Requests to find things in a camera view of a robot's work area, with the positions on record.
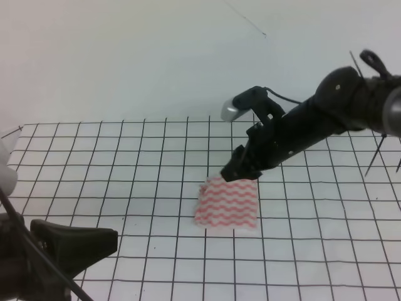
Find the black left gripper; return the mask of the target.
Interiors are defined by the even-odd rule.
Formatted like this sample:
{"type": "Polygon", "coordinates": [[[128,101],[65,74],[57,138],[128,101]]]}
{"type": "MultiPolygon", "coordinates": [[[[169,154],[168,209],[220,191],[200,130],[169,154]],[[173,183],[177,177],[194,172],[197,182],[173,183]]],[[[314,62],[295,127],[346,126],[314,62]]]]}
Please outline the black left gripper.
{"type": "MultiPolygon", "coordinates": [[[[57,266],[71,278],[112,255],[118,232],[110,228],[80,228],[34,219],[31,234],[57,266]]],[[[71,290],[56,279],[42,281],[34,270],[17,228],[1,214],[1,300],[71,300],[71,290]]]]}

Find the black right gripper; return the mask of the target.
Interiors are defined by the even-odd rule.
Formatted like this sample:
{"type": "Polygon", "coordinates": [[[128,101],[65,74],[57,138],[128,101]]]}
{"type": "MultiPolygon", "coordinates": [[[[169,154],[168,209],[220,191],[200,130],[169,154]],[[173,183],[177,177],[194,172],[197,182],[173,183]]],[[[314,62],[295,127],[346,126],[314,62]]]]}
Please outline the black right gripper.
{"type": "Polygon", "coordinates": [[[255,130],[247,146],[240,145],[222,168],[226,182],[257,180],[261,171],[280,165],[329,136],[329,116],[305,102],[273,122],[269,130],[255,130]]]}

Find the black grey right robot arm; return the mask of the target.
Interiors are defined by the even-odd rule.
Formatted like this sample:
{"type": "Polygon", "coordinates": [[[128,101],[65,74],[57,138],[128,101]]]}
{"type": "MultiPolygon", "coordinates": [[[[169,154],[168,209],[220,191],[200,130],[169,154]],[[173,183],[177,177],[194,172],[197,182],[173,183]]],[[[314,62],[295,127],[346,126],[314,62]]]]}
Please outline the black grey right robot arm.
{"type": "Polygon", "coordinates": [[[267,87],[252,87],[223,105],[221,118],[233,122],[253,111],[259,122],[247,129],[246,145],[236,147],[221,170],[227,182],[255,180],[331,135],[370,129],[400,137],[400,77],[392,75],[372,51],[360,58],[378,76],[364,78],[351,66],[329,73],[316,92],[285,112],[267,87]]]}

